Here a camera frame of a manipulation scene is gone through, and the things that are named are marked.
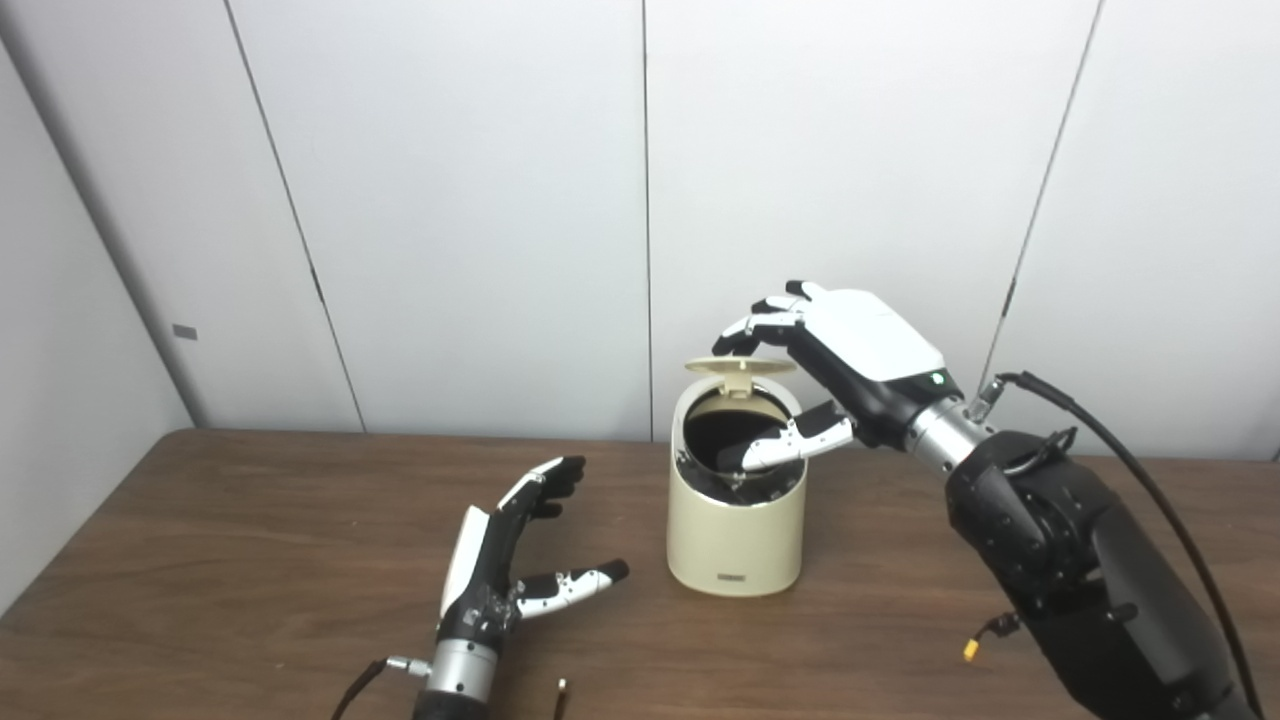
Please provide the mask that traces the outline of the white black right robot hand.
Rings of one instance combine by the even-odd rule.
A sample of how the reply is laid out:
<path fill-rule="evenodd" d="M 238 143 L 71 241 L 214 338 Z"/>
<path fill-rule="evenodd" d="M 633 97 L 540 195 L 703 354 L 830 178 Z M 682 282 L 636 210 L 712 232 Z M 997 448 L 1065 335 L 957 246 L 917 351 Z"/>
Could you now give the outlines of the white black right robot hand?
<path fill-rule="evenodd" d="M 790 281 L 785 295 L 755 302 L 723 331 L 712 352 L 750 356 L 763 345 L 783 348 L 831 400 L 719 451 L 721 471 L 763 471 L 854 441 L 904 451 L 918 416 L 963 398 L 942 352 L 869 291 Z"/>

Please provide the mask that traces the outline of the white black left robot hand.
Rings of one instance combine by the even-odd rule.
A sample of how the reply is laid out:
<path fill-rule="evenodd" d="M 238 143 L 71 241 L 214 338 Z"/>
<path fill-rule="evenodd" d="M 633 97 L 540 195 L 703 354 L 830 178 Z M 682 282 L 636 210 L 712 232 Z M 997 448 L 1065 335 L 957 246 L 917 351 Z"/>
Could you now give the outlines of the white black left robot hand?
<path fill-rule="evenodd" d="M 534 520 L 556 519 L 585 475 L 585 457 L 559 456 L 525 471 L 490 510 L 463 514 L 442 589 L 436 641 L 461 641 L 503 653 L 521 621 L 559 612 L 620 584 L 622 559 L 593 568 L 516 579 L 516 550 Z"/>

